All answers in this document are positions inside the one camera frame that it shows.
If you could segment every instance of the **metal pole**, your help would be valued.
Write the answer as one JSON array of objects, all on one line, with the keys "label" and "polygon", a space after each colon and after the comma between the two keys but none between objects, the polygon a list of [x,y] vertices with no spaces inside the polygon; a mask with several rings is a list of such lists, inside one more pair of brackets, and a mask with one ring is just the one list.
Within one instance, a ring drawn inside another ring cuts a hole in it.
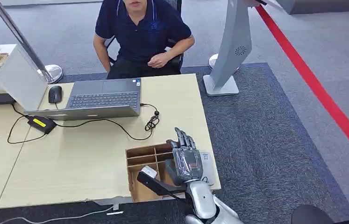
[{"label": "metal pole", "polygon": [[16,26],[12,18],[9,16],[9,14],[5,11],[4,7],[2,6],[0,2],[0,17],[5,22],[5,24],[8,26],[8,28],[11,30],[11,32],[15,35],[16,39],[19,41],[19,43],[22,45],[24,50],[27,52],[27,54],[30,56],[31,60],[36,64],[36,66],[39,68],[43,76],[45,76],[48,83],[54,83],[55,80],[52,77],[52,75],[46,70],[44,64],[39,59],[35,51],[31,48],[30,44],[26,40],[26,38],[23,36],[23,34],[20,32],[19,28]]}]

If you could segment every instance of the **yellow label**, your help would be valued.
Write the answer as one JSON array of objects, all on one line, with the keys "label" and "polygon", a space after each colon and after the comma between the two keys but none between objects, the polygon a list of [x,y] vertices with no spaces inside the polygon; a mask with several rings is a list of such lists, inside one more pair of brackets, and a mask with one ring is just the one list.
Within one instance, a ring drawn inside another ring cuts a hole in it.
[{"label": "yellow label", "polygon": [[42,127],[45,127],[46,124],[42,123],[40,120],[38,120],[37,118],[33,119],[33,122],[36,122],[37,124],[41,125]]}]

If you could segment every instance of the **office chair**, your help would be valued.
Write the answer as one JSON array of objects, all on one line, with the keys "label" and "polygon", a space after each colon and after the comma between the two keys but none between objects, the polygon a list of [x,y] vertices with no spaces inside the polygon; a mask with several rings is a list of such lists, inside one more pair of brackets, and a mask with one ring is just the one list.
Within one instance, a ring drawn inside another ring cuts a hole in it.
[{"label": "office chair", "polygon": [[[173,6],[173,8],[177,9],[177,11],[181,14],[181,3],[182,0],[165,0],[167,2],[170,3],[171,6]],[[114,41],[115,37],[113,39],[111,39],[110,42],[106,42],[106,47],[108,50],[108,47],[111,45],[111,43]],[[174,45],[176,44],[176,42],[174,40],[168,39],[166,42],[166,46],[169,48],[174,47]],[[110,63],[111,65],[113,65],[115,63],[116,60],[114,60],[112,57],[110,57]],[[173,59],[171,59],[167,65],[171,66],[174,70],[176,70],[178,72],[178,74],[181,74],[181,66],[183,65],[183,59],[184,59],[184,54],[178,55],[176,57],[174,57]]]}]

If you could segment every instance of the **red floor line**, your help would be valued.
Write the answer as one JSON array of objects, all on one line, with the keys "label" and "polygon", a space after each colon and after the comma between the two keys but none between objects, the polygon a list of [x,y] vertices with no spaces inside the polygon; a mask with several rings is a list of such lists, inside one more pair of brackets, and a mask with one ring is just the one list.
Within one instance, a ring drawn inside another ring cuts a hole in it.
[{"label": "red floor line", "polygon": [[283,49],[287,57],[290,59],[292,64],[305,80],[306,84],[309,86],[309,88],[315,94],[323,107],[327,110],[327,112],[331,115],[331,117],[335,120],[337,125],[342,129],[342,131],[349,139],[349,118],[343,113],[343,111],[338,107],[331,96],[326,92],[326,90],[310,70],[308,65],[304,62],[302,57],[291,45],[286,36],[279,29],[279,27],[265,11],[265,9],[261,5],[257,6],[256,9],[265,22],[266,26],[272,32],[276,41],[279,43],[280,47]]}]

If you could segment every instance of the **man's arm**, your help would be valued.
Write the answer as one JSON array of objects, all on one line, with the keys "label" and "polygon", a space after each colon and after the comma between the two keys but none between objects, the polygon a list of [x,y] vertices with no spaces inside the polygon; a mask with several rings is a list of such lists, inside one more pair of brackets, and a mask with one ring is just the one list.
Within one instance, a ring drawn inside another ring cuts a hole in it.
[{"label": "man's arm", "polygon": [[156,69],[162,68],[167,64],[168,61],[192,47],[194,43],[195,38],[193,35],[191,35],[190,37],[177,42],[176,45],[174,45],[173,48],[167,52],[153,56],[148,62],[148,65]]},{"label": "man's arm", "polygon": [[106,40],[97,36],[96,34],[93,37],[93,46],[94,50],[97,53],[97,57],[99,58],[101,64],[106,69],[107,72],[110,72],[111,64],[110,58],[108,57],[107,47],[104,45]]}]

